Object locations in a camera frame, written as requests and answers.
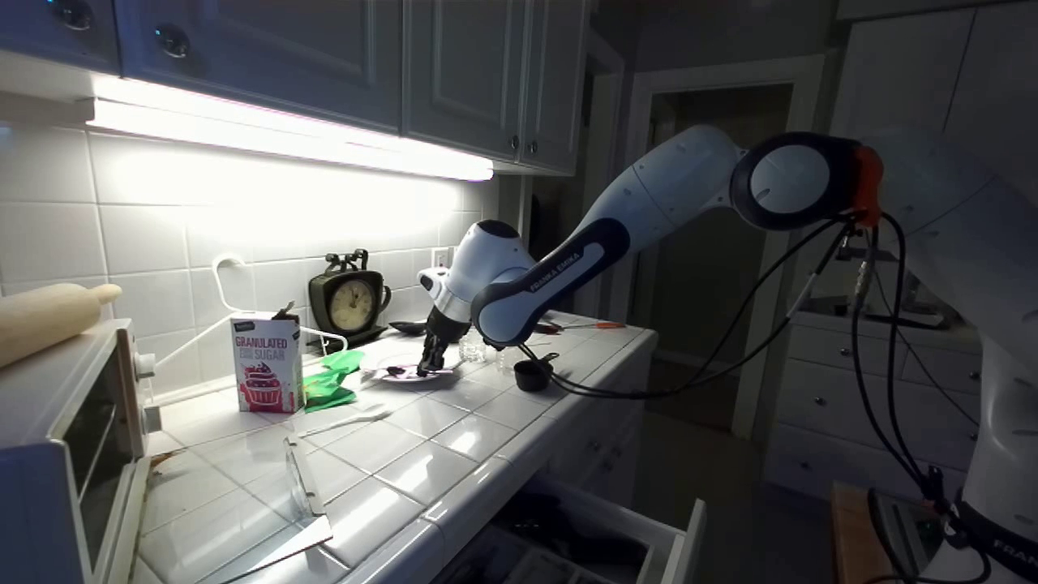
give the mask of plate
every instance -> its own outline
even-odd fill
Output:
[[[363,377],[367,383],[381,383],[381,386],[421,386],[421,383],[435,383],[440,377],[454,377],[460,365],[460,351],[449,347],[443,352],[443,371],[435,371],[429,377],[418,377],[418,352],[413,360],[381,360],[374,364]]]

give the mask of drawer handle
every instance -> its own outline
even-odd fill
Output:
[[[180,27],[172,27],[172,24],[160,24],[160,27],[157,27],[157,41],[160,41],[160,48],[162,48],[168,58],[174,58],[174,61],[186,61],[186,58],[191,56],[187,34],[186,34]]]
[[[90,7],[81,0],[45,0],[45,8],[71,33],[89,33],[90,24]]]

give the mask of bread loaf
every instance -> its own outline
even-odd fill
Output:
[[[119,286],[58,282],[0,297],[0,365],[81,335],[119,294]]]

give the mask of microwave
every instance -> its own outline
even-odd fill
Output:
[[[0,371],[3,581],[130,581],[146,481],[130,322]]]

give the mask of white tile backsplash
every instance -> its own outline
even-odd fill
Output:
[[[0,293],[58,279],[119,282],[116,316],[132,317],[160,356],[222,317],[209,265],[226,271],[240,309],[296,302],[308,316],[308,279],[323,253],[371,250],[397,297],[388,317],[424,317],[416,286],[429,245],[454,245],[471,218],[489,218],[492,180],[438,180],[386,173],[308,166],[270,156],[180,145],[143,137],[83,132],[71,105],[0,94]],[[226,360],[162,378],[201,383]]]

